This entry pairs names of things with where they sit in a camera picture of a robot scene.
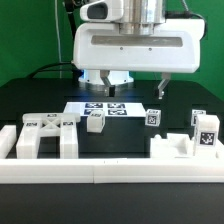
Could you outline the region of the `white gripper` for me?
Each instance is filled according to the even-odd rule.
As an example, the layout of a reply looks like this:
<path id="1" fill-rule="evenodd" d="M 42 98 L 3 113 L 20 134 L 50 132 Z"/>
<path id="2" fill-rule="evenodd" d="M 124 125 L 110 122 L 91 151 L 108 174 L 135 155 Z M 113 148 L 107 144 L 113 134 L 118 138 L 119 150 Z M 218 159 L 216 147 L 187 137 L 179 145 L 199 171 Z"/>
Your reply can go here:
<path id="1" fill-rule="evenodd" d="M 200 65 L 201 19 L 168 19 L 147 36 L 123 35 L 116 23 L 85 23 L 74 42 L 73 62 L 79 69 L 101 70 L 107 95 L 115 96 L 109 71 L 169 72 L 157 87 L 162 99 L 170 73 L 193 73 Z"/>

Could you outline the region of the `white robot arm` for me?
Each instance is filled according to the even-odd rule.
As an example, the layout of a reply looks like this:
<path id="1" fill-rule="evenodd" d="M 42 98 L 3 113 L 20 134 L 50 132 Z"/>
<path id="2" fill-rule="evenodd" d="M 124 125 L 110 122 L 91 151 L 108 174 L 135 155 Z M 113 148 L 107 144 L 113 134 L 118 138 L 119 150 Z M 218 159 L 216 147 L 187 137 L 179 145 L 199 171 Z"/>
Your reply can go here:
<path id="1" fill-rule="evenodd" d="M 200 66 L 200 40 L 207 24 L 196 13 L 165 9 L 166 0 L 90 0 L 80 9 L 73 63 L 89 85 L 113 96 L 130 71 L 159 72 L 163 95 L 173 73 Z"/>

